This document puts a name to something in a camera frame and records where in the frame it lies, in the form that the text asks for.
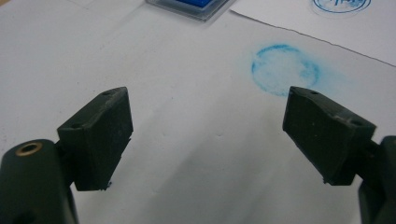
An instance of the white surface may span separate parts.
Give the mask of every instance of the white surface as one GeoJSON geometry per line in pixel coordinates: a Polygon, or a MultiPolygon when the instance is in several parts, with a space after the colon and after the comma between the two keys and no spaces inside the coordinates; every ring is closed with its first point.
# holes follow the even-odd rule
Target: white surface
{"type": "Polygon", "coordinates": [[[360,180],[322,183],[282,132],[287,98],[262,91],[251,63],[273,44],[303,50],[327,67],[315,89],[375,123],[376,142],[396,133],[395,67],[231,12],[202,24],[105,2],[0,7],[1,156],[56,141],[99,92],[126,86],[132,141],[107,191],[72,187],[81,224],[360,223],[360,180]]]}
{"type": "Polygon", "coordinates": [[[232,10],[396,66],[395,1],[371,1],[366,9],[345,14],[320,11],[313,0],[243,0],[234,4],[232,10]]]}

